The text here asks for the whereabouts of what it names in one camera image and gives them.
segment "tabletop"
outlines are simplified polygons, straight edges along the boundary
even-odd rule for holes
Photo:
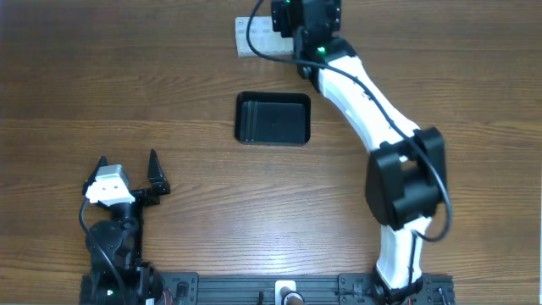
[[[147,187],[145,259],[202,275],[370,272],[368,154],[296,67],[238,58],[248,0],[0,3],[0,302],[76,303],[81,186],[100,156]],[[269,2],[261,15],[269,15]],[[341,35],[388,99],[446,141],[454,222],[423,246],[459,303],[538,303],[541,1],[343,1]],[[239,92],[312,99],[304,147],[241,145]],[[440,229],[439,207],[431,232]],[[90,207],[92,224],[108,214]]]

